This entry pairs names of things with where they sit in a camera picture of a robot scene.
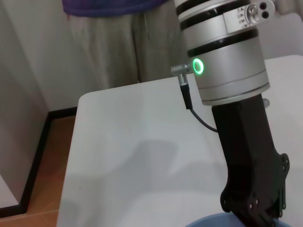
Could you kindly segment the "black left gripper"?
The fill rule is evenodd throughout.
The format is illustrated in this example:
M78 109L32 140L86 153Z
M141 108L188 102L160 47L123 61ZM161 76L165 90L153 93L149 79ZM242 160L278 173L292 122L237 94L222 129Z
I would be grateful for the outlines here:
M262 95L213 106L212 113L228 169L223 210L234 210L245 227L276 227L273 218L286 209L289 158L275 148Z

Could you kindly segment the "blue ceramic bowl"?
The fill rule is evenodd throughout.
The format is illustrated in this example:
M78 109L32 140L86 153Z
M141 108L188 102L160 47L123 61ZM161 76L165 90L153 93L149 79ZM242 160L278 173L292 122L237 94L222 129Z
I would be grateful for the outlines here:
M218 213L196 220L185 227L267 227L254 224L252 219L241 219L234 213Z

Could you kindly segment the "person in beige trousers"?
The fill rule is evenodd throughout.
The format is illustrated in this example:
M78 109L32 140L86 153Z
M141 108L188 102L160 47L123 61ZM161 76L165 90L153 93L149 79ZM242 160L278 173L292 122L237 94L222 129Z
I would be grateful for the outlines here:
M62 0L100 89L165 79L187 60L174 0Z

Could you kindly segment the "black baseboard strip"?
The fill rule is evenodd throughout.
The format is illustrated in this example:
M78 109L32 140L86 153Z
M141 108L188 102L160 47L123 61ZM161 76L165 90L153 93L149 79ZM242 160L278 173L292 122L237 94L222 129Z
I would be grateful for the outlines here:
M29 172L29 176L18 205L8 206L0 208L0 218L7 218L15 215L25 214L28 210L31 194L35 184L36 176L40 167L41 159L47 142L48 134L53 120L61 119L65 117L75 116L77 113L77 107L71 107L61 110L50 111L47 114L43 130L39 139L39 143L36 149L36 154L33 160L32 167Z

